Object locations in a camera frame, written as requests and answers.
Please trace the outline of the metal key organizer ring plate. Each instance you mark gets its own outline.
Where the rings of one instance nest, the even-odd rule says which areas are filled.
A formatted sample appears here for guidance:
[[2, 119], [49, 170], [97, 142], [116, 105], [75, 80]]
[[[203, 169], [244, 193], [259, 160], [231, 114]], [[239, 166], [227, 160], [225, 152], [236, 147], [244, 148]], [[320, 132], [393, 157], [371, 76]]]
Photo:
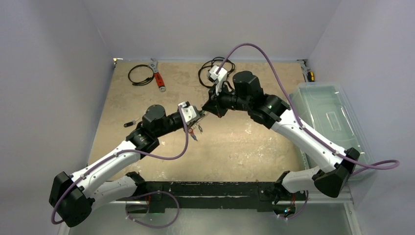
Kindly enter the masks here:
[[196, 134], [195, 134], [195, 130], [199, 130], [200, 133], [203, 133], [203, 129], [200, 125], [200, 122], [203, 118], [206, 117], [206, 111], [200, 111], [199, 112], [199, 117], [197, 117], [195, 120], [191, 121], [189, 123], [188, 127], [188, 133], [190, 134], [190, 136], [192, 137], [193, 140], [198, 141]]

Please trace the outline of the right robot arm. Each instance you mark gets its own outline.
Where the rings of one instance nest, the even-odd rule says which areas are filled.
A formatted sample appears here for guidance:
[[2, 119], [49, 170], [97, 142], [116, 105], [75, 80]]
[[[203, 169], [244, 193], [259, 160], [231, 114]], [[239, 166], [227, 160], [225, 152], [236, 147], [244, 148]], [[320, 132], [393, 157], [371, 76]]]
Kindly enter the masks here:
[[204, 111], [223, 117], [228, 110], [246, 111], [256, 123], [283, 135], [303, 150], [317, 164], [302, 171], [286, 171], [275, 183], [275, 193], [280, 199], [287, 199], [293, 193], [318, 190], [332, 198], [339, 196], [355, 169], [354, 161], [360, 157], [355, 148], [345, 149], [329, 141], [300, 118], [293, 108], [276, 95], [265, 94], [259, 79], [250, 71], [236, 73], [233, 78], [234, 90], [225, 84], [227, 71], [219, 73], [212, 69], [207, 75], [213, 84], [208, 92]]

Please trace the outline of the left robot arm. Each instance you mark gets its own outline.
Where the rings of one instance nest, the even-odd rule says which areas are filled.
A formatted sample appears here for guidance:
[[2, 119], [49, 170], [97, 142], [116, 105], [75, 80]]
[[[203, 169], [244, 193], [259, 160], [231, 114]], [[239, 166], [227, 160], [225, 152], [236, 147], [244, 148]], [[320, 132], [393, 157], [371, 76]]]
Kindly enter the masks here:
[[[140, 200], [146, 194], [145, 185], [138, 182], [138, 174], [128, 174], [116, 181], [109, 178], [144, 157], [172, 161], [185, 154], [189, 143], [189, 128], [200, 118], [197, 108], [189, 102], [178, 105], [177, 111], [167, 115], [161, 105], [147, 108], [136, 128], [115, 149], [72, 174], [57, 174], [52, 183], [49, 203], [53, 207], [51, 222], [75, 227], [93, 210], [120, 198]], [[185, 133], [183, 150], [176, 156], [153, 154], [159, 137], [182, 129]]]

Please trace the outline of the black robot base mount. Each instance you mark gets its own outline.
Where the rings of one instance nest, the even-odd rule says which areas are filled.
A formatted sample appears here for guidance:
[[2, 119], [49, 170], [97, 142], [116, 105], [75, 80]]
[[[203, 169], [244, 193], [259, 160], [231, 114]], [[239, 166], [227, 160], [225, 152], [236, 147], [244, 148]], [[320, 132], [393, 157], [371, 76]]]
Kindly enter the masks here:
[[304, 201], [305, 193], [288, 193], [277, 182], [146, 181], [128, 172], [137, 188], [135, 200], [149, 203], [150, 213], [166, 209], [237, 209], [284, 213], [283, 205]]

